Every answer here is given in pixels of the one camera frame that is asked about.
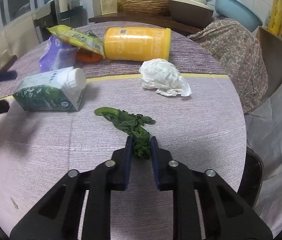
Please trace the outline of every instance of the light blue plastic tub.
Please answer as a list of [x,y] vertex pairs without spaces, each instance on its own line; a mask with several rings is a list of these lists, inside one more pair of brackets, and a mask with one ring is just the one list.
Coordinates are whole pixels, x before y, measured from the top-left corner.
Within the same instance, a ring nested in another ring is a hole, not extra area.
[[253,32],[263,22],[260,17],[240,0],[216,0],[217,14],[234,19]]

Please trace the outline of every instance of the metal screw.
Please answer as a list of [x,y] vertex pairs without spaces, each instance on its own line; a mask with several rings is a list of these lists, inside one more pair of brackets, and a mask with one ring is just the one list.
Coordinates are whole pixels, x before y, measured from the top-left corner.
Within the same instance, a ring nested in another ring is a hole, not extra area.
[[68,176],[71,177],[71,178],[76,177],[78,174],[79,174],[79,172],[77,170],[70,170],[68,172]]
[[214,177],[216,175],[216,172],[214,170],[206,170],[205,174],[209,177]]
[[105,166],[107,166],[107,167],[113,167],[114,165],[115,165],[115,161],[113,161],[113,160],[107,160],[105,162]]
[[175,160],[169,161],[169,166],[171,167],[177,167],[179,165],[179,163]]

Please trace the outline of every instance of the paisley fabric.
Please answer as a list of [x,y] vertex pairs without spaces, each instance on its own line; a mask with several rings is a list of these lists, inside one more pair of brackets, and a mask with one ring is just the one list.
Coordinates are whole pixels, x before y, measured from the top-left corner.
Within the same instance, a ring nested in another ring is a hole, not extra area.
[[188,36],[206,49],[231,78],[243,112],[261,104],[268,73],[259,40],[235,20],[215,18],[204,30]]

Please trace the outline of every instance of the yellow bag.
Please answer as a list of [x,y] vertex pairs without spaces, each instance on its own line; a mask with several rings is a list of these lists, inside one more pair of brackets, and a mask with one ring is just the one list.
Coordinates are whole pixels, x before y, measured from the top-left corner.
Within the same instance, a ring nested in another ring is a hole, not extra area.
[[273,0],[272,12],[268,30],[278,35],[282,21],[282,0]]
[[169,59],[171,30],[149,27],[112,27],[104,36],[108,59],[147,61]]
[[102,55],[103,58],[105,58],[103,42],[97,36],[95,36],[92,31],[89,30],[82,33],[66,25],[56,25],[47,29],[60,40],[79,48],[90,50]]

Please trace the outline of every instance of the purple plastic bag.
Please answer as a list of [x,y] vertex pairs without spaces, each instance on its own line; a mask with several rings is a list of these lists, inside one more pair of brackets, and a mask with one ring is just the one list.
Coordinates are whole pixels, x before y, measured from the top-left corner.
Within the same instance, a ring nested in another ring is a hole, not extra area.
[[78,47],[59,40],[51,35],[45,54],[39,59],[40,72],[48,72],[60,68],[72,67]]

